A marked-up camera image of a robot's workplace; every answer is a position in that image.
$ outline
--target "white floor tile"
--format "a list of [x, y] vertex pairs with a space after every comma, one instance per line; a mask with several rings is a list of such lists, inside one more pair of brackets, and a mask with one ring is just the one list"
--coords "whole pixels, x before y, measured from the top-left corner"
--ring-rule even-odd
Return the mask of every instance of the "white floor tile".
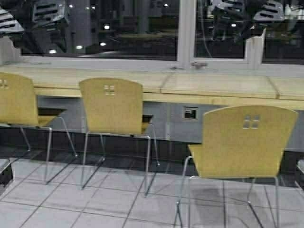
[[[64, 164], [64, 163], [50, 162], [50, 164], [48, 165], [47, 180], [50, 180], [52, 177], [54, 177], [65, 166], [66, 166], [66, 164]], [[45, 167], [46, 166], [44, 164], [42, 166], [40, 166], [31, 175], [29, 175], [28, 179], [44, 181]], [[52, 182], [56, 182], [56, 183], [62, 182], [71, 173], [71, 171], [74, 168], [75, 168], [75, 166], [73, 166], [73, 165], [66, 167], [52, 180]]]
[[[276, 219], [276, 210], [272, 209]], [[280, 210], [281, 228], [302, 228], [304, 227], [304, 216], [302, 211]]]
[[82, 213], [73, 228], [122, 228], [124, 218]]
[[101, 187], [138, 192], [143, 179], [144, 172], [112, 170]]
[[[238, 181], [225, 181], [225, 202], [247, 205], [247, 195], [249, 193], [250, 183]], [[250, 201], [253, 206], [267, 207], [270, 205], [266, 196], [265, 186], [255, 184], [250, 194]]]
[[43, 182], [37, 180], [24, 180], [4, 197], [2, 201], [39, 206], [57, 185], [57, 183], [45, 185]]
[[[85, 166], [84, 182], [90, 177], [90, 174], [92, 174], [94, 170], [95, 170], [94, 166]], [[93, 176], [93, 178], [89, 181], [87, 186], [99, 187], [99, 185], [102, 183], [102, 181], [104, 181], [105, 177], [107, 176], [110, 170], [111, 169], [109, 168], [100, 167]], [[76, 167], [63, 181], [63, 183], [80, 185], [81, 173], [82, 173], [82, 166]]]
[[85, 212], [126, 218], [137, 193], [99, 189], [87, 205]]
[[39, 162], [20, 159], [12, 164], [13, 175], [18, 178], [25, 178], [39, 166], [41, 166]]
[[0, 195], [0, 200], [4, 198], [10, 191], [12, 191], [23, 179], [14, 178], [14, 181], [5, 189], [5, 191]]
[[[183, 188], [183, 196], [188, 197], [187, 177]], [[150, 188], [150, 193], [168, 195], [168, 196], [180, 196], [182, 176], [162, 174], [159, 173], [155, 176], [153, 185]], [[194, 178], [190, 181], [190, 197], [201, 200], [213, 200], [217, 202], [223, 201], [223, 181], [214, 179], [202, 179]]]
[[[188, 225], [188, 201], [182, 207], [183, 224]], [[190, 205], [190, 225], [194, 228], [224, 227], [224, 203], [192, 199]]]
[[[149, 175], [148, 185], [153, 175]], [[181, 176], [157, 173], [149, 193], [160, 194], [167, 196], [179, 196], [181, 186]], [[142, 185], [141, 192], [144, 192], [144, 185]]]
[[42, 206], [82, 211], [95, 191], [96, 188], [86, 187], [81, 190], [77, 185], [61, 184]]
[[124, 228], [172, 228], [172, 225], [128, 219]]
[[[272, 208], [276, 208], [276, 192], [274, 186], [266, 187], [267, 195]], [[304, 212], [303, 190], [298, 188], [279, 188], [280, 209], [297, 210]]]
[[0, 202], [0, 227], [19, 228], [35, 209], [34, 206]]
[[174, 224], [177, 197], [139, 194], [130, 219]]
[[22, 228], [70, 228], [80, 212], [39, 208]]
[[[254, 207], [258, 218], [265, 228], [275, 228], [270, 208]], [[260, 227], [249, 206], [226, 204], [226, 227], [248, 228]]]

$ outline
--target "tile floor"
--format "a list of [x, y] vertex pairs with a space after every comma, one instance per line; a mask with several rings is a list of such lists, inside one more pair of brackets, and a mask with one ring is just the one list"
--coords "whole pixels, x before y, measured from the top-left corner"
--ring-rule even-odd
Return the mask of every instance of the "tile floor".
[[[8, 148], [0, 147], [0, 152]], [[52, 163], [51, 174], [65, 164]], [[70, 164], [49, 185], [43, 180], [44, 163], [20, 159], [13, 163], [15, 181], [0, 196], [2, 228], [172, 228], [181, 176], [158, 173], [150, 195], [144, 197], [144, 173], [100, 168], [88, 186], [79, 186], [80, 166]], [[88, 175], [92, 167], [85, 168]], [[282, 228], [304, 227], [304, 192], [280, 187]], [[258, 228], [245, 203], [249, 183], [231, 180], [193, 179], [181, 205], [187, 223], [190, 194], [192, 228]], [[265, 228], [275, 228], [273, 184], [257, 184], [252, 204]]]

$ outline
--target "dark window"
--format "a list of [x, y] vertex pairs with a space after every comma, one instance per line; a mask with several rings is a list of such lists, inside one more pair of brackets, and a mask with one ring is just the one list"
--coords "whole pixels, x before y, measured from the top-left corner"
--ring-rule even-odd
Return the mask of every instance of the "dark window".
[[266, 30], [263, 63], [304, 63], [304, 1], [285, 2], [285, 21]]
[[195, 57], [244, 58], [245, 41], [235, 43], [233, 35], [242, 22], [233, 21], [227, 31], [213, 38], [214, 16], [209, 0], [198, 0], [195, 34]]
[[[179, 0], [67, 0], [64, 40], [50, 31], [34, 37], [48, 56], [177, 59]], [[35, 55], [23, 50], [24, 55]]]

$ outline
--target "wooden chair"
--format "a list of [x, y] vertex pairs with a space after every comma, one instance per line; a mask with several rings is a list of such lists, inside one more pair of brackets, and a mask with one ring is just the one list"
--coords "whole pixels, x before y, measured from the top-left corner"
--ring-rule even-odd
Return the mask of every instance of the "wooden chair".
[[48, 162], [52, 141], [52, 128], [48, 125], [55, 119], [61, 120], [74, 156], [77, 157], [71, 136], [68, 132], [65, 120], [59, 115], [63, 109], [38, 108], [34, 85], [31, 79], [14, 74], [0, 73], [0, 123], [1, 127], [19, 128], [24, 140], [27, 144], [28, 154], [31, 151], [31, 146], [27, 139], [25, 128], [36, 128], [48, 131], [47, 157], [44, 181], [49, 183], [62, 170], [60, 170], [53, 178], [47, 180]]
[[[92, 78], [79, 83], [80, 91], [84, 101], [88, 132], [85, 137], [85, 147], [83, 156], [83, 170], [81, 175], [82, 189], [91, 180], [100, 165], [105, 161], [105, 144], [103, 135], [136, 137], [148, 140], [146, 157], [146, 194], [152, 185], [151, 180], [147, 185], [151, 138], [144, 135], [145, 130], [150, 125], [153, 130], [155, 157], [157, 167], [159, 167], [157, 142], [155, 128], [150, 120], [152, 116], [143, 115], [143, 87], [139, 83], [114, 78]], [[99, 160], [95, 172], [84, 183], [84, 167], [86, 164], [86, 151], [88, 136], [90, 134], [100, 135], [103, 156]]]
[[182, 223], [180, 200], [188, 162], [193, 159], [201, 178], [252, 178], [247, 202], [253, 212], [250, 193], [255, 178], [274, 178], [279, 227], [277, 175], [297, 116], [295, 111], [272, 106], [229, 107], [205, 113], [203, 144], [189, 145], [192, 156], [185, 161], [175, 221], [179, 217]]

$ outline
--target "wooden countertop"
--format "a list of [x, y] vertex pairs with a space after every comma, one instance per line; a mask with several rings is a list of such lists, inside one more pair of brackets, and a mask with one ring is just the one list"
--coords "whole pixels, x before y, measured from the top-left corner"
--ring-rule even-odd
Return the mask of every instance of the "wooden countertop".
[[304, 110], [304, 78], [228, 76], [113, 70], [1, 66], [0, 72], [32, 78], [37, 95], [81, 97], [78, 83], [92, 77], [143, 85], [144, 101], [203, 105], [274, 105]]
[[161, 89], [165, 94], [232, 96], [276, 99], [265, 76], [173, 74]]
[[277, 89], [279, 99], [304, 100], [304, 78], [269, 77]]
[[131, 80], [143, 85], [146, 93], [160, 93], [163, 82], [172, 73], [154, 72], [133, 72], [133, 71], [99, 71], [99, 70], [79, 70], [61, 68], [36, 68], [36, 67], [0, 67], [0, 72], [19, 74], [33, 80], [36, 88], [53, 88], [70, 91], [71, 96], [75, 93], [80, 97], [79, 82], [94, 77], [114, 77]]

